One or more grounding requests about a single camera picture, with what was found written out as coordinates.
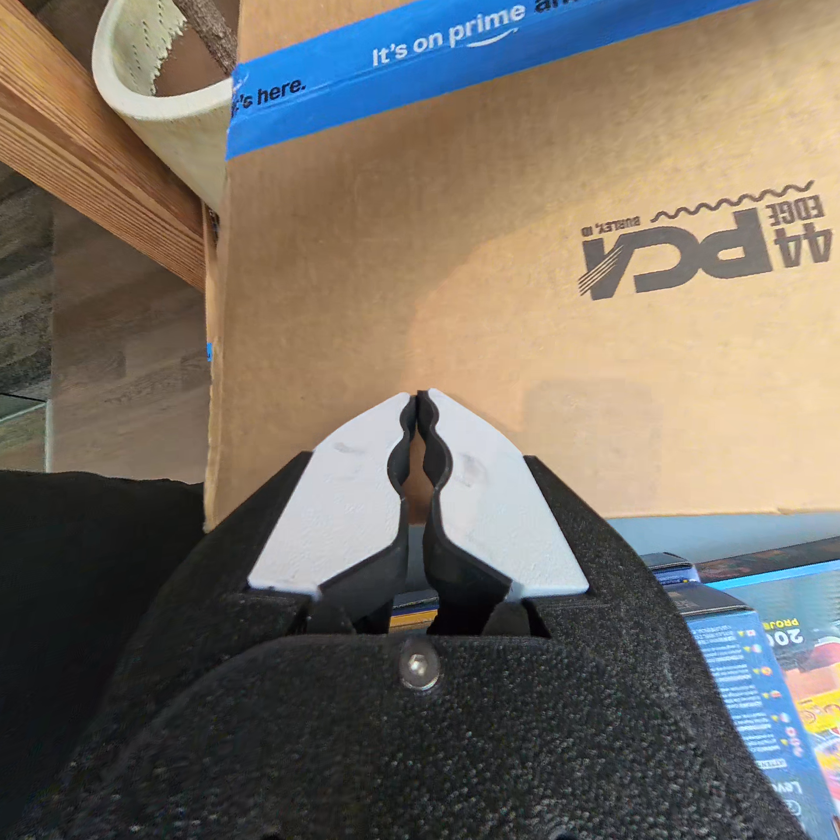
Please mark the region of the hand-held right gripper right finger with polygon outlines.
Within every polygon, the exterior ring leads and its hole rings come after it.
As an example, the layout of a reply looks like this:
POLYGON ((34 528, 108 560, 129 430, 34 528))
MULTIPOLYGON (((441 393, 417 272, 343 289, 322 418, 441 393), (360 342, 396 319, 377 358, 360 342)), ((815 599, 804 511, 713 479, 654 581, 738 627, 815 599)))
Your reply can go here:
POLYGON ((583 595, 589 582, 524 454, 487 420, 436 388, 417 394, 423 470, 432 485, 423 534, 438 609, 430 634, 534 630, 534 599, 583 595))

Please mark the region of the colourful toy kit box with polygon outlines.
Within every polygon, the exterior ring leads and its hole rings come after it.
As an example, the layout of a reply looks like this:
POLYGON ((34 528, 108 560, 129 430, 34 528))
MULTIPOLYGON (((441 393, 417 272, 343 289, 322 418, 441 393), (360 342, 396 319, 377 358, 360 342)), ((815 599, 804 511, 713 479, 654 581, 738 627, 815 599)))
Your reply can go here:
POLYGON ((643 560, 776 794, 810 838, 838 838, 838 538, 697 564, 643 560))

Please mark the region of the cream curved shoe sole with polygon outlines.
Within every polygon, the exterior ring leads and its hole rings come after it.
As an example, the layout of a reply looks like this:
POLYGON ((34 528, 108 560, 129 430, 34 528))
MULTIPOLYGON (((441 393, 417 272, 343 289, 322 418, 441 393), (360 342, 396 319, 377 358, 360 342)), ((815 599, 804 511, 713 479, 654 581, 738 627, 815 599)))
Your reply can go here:
POLYGON ((91 53, 102 99, 209 208, 220 211, 232 80, 169 1, 111 1, 91 53))

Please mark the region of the black cloth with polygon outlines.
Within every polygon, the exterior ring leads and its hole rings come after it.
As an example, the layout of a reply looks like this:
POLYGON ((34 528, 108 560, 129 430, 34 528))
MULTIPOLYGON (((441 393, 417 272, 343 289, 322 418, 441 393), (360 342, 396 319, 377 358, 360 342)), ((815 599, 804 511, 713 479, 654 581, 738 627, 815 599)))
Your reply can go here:
POLYGON ((64 769, 203 525, 201 483, 2 471, 2 838, 64 769))

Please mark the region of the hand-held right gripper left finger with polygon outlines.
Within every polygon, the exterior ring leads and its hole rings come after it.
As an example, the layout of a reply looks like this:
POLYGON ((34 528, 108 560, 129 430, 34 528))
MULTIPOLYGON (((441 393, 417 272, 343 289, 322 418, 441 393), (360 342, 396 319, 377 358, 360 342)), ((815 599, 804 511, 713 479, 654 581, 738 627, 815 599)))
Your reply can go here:
POLYGON ((417 399, 400 392, 312 451, 248 573, 248 590, 341 611, 360 634, 387 634, 410 553, 417 399))

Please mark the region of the wooden beam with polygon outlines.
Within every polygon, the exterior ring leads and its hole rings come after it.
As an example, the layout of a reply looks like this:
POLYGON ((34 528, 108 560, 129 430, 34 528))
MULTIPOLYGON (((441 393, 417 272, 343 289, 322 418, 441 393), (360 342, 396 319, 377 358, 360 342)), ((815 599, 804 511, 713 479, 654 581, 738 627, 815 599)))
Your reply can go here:
POLYGON ((2 162, 204 290, 198 198, 20 2, 1 2, 2 162))

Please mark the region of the cardboard box with blue tape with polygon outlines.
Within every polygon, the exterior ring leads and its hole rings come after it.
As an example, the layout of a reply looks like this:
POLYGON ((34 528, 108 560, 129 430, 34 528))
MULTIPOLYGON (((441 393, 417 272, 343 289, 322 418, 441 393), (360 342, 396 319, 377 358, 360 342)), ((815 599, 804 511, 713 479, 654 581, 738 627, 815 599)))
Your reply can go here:
POLYGON ((606 518, 838 510, 838 2, 242 2, 205 488, 435 387, 606 518))

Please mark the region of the clear glass panel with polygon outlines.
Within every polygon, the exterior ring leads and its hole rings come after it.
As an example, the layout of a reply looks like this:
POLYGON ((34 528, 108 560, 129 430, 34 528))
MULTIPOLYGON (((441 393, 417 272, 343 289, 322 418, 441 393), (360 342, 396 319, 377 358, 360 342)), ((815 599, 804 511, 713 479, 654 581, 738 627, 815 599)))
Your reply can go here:
POLYGON ((48 400, 1 394, 1 470, 47 471, 49 409, 48 400))

